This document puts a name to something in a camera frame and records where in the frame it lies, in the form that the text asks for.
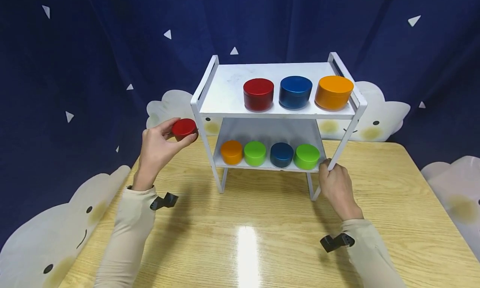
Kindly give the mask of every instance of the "blue tin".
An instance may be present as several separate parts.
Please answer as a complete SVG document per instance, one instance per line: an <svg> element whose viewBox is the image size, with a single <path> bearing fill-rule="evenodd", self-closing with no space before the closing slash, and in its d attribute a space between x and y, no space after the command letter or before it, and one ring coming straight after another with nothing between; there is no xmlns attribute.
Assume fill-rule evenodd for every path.
<svg viewBox="0 0 480 288"><path fill-rule="evenodd" d="M280 104L287 109L300 109L308 104L312 82L303 76L289 76L280 82Z"/></svg>
<svg viewBox="0 0 480 288"><path fill-rule="evenodd" d="M293 148L287 143L279 142L270 149L270 161L273 165L285 168L292 162Z"/></svg>

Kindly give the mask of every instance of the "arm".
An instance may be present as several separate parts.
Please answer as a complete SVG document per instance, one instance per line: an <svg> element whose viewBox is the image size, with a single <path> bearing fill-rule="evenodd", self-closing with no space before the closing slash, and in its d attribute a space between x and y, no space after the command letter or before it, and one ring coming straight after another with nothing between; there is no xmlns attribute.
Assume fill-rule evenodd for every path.
<svg viewBox="0 0 480 288"><path fill-rule="evenodd" d="M406 287L390 259L380 234L354 200L350 175L345 167L336 164L328 171L329 160L320 164L319 182L322 194L342 219L342 230L355 240L347 248L350 262L362 279L365 288Z"/></svg>
<svg viewBox="0 0 480 288"><path fill-rule="evenodd" d="M97 271L95 288L131 287L140 268L145 241L155 221L150 204L157 197L155 188L123 191L115 227Z"/></svg>
<svg viewBox="0 0 480 288"><path fill-rule="evenodd" d="M197 137L192 134L179 142L167 141L178 120L173 118L143 131L138 169L132 188L123 191L113 233L97 271L95 288L127 288L135 281L143 247L155 221L155 211L150 209L157 197L153 182L173 156Z"/></svg>

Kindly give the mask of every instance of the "black wrist strap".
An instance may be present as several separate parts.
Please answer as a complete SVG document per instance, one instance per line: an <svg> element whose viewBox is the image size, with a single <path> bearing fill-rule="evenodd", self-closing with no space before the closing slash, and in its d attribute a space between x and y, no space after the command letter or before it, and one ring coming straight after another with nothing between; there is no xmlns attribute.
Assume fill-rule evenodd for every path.
<svg viewBox="0 0 480 288"><path fill-rule="evenodd" d="M329 253L333 250L337 250L341 246L353 246L355 244L355 240L349 235L341 233L335 238L332 238L331 235L326 235L320 240L320 243L322 244L323 249Z"/></svg>
<svg viewBox="0 0 480 288"><path fill-rule="evenodd" d="M157 211L162 207L171 208L175 206L175 203L177 203L177 199L179 199L178 196L173 195L170 192L167 192L167 194L165 194L163 198L161 198L160 196L157 196L157 198L150 205L150 209L152 209L153 211Z"/></svg>

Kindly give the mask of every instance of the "shelf handle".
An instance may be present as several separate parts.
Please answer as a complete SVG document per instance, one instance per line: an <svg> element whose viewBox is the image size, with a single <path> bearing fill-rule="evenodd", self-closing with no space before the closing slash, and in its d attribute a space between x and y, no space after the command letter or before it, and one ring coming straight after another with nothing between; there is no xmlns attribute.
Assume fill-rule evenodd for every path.
<svg viewBox="0 0 480 288"><path fill-rule="evenodd" d="M210 59L207 65L205 73L202 76L202 80L200 80L200 83L198 84L197 89L193 93L193 97L192 97L192 100L190 101L190 105L192 107L195 105L199 111L203 105L203 101L205 101L205 96L207 95L208 89L210 88L215 72L217 71L218 64L219 64L218 55L212 55L212 58Z"/></svg>
<svg viewBox="0 0 480 288"><path fill-rule="evenodd" d="M355 111L357 111L359 108L363 108L363 110L365 110L367 107L367 101L357 88L357 85L355 85L355 80L348 71L347 67L345 67L345 64L343 64L340 56L336 52L331 52L328 56L328 63L330 63L332 66L335 74L345 77L345 79L349 79L353 83L353 93L350 95L350 99Z"/></svg>

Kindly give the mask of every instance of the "blue backdrop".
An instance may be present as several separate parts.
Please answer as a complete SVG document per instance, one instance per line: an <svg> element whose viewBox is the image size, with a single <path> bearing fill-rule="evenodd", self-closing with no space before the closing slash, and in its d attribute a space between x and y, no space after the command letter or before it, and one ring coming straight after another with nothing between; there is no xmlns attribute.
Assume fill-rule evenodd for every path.
<svg viewBox="0 0 480 288"><path fill-rule="evenodd" d="M355 80L411 105L391 140L419 168L480 156L478 25L480 0L0 0L0 247L93 175L132 166L146 104L192 93L213 54L337 51Z"/></svg>

